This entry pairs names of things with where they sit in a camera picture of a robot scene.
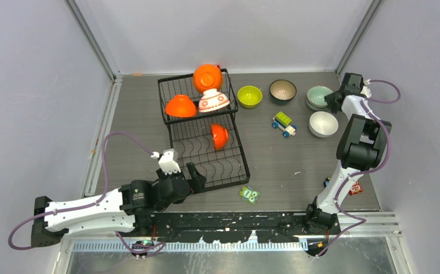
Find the floral pale green bowl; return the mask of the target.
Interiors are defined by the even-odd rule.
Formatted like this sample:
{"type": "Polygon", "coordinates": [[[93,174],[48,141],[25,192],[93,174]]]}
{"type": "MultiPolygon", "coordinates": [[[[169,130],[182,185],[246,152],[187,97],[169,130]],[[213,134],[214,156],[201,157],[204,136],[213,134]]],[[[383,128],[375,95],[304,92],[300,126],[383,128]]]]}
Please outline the floral pale green bowl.
{"type": "Polygon", "coordinates": [[[307,91],[306,99],[307,102],[315,108],[327,108],[328,104],[325,101],[325,97],[332,93],[333,91],[328,87],[315,86],[307,91]]]}

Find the pale green ringed bowl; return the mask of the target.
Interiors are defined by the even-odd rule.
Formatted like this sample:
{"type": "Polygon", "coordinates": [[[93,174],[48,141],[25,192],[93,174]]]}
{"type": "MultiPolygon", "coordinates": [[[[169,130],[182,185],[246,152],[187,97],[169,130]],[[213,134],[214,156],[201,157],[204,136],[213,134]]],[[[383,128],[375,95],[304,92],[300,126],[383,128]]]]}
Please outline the pale green ringed bowl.
{"type": "Polygon", "coordinates": [[[328,110],[326,107],[319,108],[319,107],[313,106],[309,103],[309,101],[306,102],[306,105],[313,111],[327,111],[328,110]]]}

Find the white ribbed bowl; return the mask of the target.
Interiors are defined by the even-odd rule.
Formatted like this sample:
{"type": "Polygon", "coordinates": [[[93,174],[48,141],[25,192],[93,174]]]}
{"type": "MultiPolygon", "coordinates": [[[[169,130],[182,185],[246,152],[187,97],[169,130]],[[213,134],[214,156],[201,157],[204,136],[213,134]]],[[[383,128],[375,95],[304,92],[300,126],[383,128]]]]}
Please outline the white ribbed bowl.
{"type": "Polygon", "coordinates": [[[338,120],[331,113],[317,111],[309,118],[309,129],[316,137],[328,138],[334,135],[338,128],[338,120]]]}

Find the black wire dish rack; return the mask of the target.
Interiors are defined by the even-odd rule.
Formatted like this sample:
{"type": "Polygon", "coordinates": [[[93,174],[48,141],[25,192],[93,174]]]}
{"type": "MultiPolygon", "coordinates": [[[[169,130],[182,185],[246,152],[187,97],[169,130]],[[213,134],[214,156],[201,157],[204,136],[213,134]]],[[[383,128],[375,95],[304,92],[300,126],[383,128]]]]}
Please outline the black wire dish rack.
{"type": "Polygon", "coordinates": [[[169,133],[169,142],[178,153],[177,161],[189,179],[187,164],[194,164],[198,174],[206,178],[205,190],[213,191],[247,184],[251,177],[245,152],[236,126],[239,103],[228,70],[221,68],[223,84],[219,89],[230,100],[229,106],[212,112],[198,113],[191,118],[178,118],[162,113],[169,133]],[[211,125],[218,124],[228,133],[226,145],[214,148],[211,125]]]}

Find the yellow green bowl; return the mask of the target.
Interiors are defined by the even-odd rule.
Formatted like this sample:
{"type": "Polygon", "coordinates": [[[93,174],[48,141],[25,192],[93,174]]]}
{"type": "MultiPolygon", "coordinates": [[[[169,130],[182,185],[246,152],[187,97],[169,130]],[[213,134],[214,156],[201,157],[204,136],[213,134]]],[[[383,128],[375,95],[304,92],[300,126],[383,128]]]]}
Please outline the yellow green bowl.
{"type": "Polygon", "coordinates": [[[263,94],[256,86],[244,86],[237,92],[237,98],[244,108],[255,108],[263,99],[263,94]]]}

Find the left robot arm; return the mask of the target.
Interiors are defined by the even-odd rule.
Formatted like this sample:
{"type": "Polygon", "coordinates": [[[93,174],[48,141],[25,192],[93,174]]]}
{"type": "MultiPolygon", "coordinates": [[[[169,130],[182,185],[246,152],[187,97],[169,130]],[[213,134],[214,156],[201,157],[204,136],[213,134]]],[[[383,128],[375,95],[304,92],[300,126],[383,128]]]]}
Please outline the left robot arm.
{"type": "Polygon", "coordinates": [[[163,212],[169,205],[180,204],[187,196],[205,190],[207,179],[193,163],[187,163],[188,178],[183,172],[156,173],[155,181],[133,180],[104,197],[67,202],[54,202],[47,196],[36,198],[31,246],[48,247],[60,243],[66,235],[88,232],[134,231],[147,236],[153,227],[151,214],[163,212]]]}

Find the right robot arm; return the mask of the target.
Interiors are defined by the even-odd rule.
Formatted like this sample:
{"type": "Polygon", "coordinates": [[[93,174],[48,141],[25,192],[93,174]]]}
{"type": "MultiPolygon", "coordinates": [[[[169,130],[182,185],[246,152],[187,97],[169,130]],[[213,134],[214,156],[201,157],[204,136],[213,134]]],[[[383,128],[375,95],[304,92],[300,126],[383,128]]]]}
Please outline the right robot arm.
{"type": "Polygon", "coordinates": [[[368,85],[361,74],[348,72],[338,91],[325,96],[328,110],[343,112],[349,119],[336,151],[334,174],[324,190],[306,208],[304,228],[318,234],[330,230],[337,221],[340,205],[355,182],[364,174],[379,170],[386,159],[392,124],[380,119],[369,107],[368,85]]]}

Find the green owl number tile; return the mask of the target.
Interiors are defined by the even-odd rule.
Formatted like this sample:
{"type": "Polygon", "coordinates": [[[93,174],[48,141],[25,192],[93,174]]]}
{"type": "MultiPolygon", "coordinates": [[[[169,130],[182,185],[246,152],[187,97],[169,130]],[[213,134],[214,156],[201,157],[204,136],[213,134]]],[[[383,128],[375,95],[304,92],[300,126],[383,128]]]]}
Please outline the green owl number tile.
{"type": "Polygon", "coordinates": [[[239,192],[240,197],[248,201],[251,204],[256,204],[260,193],[258,191],[255,191],[252,187],[242,187],[241,191],[239,192]]]}

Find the orange bowl lower shelf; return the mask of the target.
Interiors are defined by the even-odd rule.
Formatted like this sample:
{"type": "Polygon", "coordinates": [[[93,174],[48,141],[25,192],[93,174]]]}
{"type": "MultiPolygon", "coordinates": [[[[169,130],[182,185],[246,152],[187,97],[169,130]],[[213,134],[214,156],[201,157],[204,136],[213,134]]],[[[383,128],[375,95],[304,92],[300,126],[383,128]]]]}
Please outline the orange bowl lower shelf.
{"type": "Polygon", "coordinates": [[[211,124],[210,128],[215,150],[223,149],[229,141],[228,130],[220,124],[211,124]]]}

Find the orange bowl shelf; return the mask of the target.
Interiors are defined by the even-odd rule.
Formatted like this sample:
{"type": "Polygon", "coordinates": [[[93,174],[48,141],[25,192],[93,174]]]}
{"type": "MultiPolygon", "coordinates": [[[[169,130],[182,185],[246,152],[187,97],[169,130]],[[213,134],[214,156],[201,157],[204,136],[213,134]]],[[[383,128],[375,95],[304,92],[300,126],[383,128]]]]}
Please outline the orange bowl shelf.
{"type": "Polygon", "coordinates": [[[228,130],[220,124],[211,124],[210,128],[215,150],[223,149],[229,141],[228,130]]]}
{"type": "Polygon", "coordinates": [[[164,112],[169,116],[191,118],[197,114],[197,108],[188,96],[178,94],[166,104],[164,112]]]}

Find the orange bowl upper shelf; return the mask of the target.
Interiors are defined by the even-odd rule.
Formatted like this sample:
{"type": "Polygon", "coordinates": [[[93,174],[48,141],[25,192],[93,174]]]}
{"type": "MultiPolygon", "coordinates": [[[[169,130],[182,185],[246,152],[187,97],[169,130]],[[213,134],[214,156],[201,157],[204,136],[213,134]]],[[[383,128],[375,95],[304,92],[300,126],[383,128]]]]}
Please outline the orange bowl upper shelf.
{"type": "Polygon", "coordinates": [[[191,118],[197,114],[197,108],[188,96],[178,94],[166,104],[164,112],[169,116],[191,118]]]}

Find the toy brick car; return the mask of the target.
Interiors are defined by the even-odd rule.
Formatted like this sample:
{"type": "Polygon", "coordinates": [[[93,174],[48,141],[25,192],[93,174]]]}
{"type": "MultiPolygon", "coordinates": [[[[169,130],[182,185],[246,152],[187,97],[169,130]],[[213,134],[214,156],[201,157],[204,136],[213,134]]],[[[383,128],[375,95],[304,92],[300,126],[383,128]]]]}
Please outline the toy brick car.
{"type": "Polygon", "coordinates": [[[282,111],[279,111],[272,120],[272,127],[279,128],[284,138],[295,136],[296,126],[292,124],[292,119],[282,111]]]}

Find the white red patterned bowl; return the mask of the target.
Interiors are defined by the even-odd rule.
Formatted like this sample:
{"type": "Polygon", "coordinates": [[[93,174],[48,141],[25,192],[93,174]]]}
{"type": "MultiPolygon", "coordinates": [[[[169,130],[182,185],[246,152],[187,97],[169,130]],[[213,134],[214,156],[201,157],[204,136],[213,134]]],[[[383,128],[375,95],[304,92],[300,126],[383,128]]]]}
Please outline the white red patterned bowl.
{"type": "Polygon", "coordinates": [[[205,90],[198,105],[201,113],[219,110],[230,104],[229,98],[216,88],[205,90]]]}

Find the blue owl number tile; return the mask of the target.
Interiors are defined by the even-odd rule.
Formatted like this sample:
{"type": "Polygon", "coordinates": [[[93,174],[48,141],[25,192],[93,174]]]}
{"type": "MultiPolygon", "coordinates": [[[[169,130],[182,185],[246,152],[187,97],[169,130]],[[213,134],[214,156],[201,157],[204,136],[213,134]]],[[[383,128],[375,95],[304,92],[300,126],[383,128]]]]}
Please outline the blue owl number tile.
{"type": "Polygon", "coordinates": [[[325,181],[323,182],[323,186],[324,186],[324,188],[326,188],[326,187],[328,186],[329,182],[330,182],[330,177],[327,177],[327,178],[325,179],[325,181]]]}

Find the orange bowl top upright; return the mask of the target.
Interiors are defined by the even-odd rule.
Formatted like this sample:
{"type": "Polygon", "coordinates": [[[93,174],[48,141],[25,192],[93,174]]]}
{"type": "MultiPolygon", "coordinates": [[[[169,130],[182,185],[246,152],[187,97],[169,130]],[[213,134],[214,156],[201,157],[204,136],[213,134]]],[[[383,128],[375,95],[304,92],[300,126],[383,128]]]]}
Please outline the orange bowl top upright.
{"type": "Polygon", "coordinates": [[[200,94],[212,88],[219,90],[223,85],[223,73],[215,65],[204,64],[194,71],[192,83],[200,94]]]}

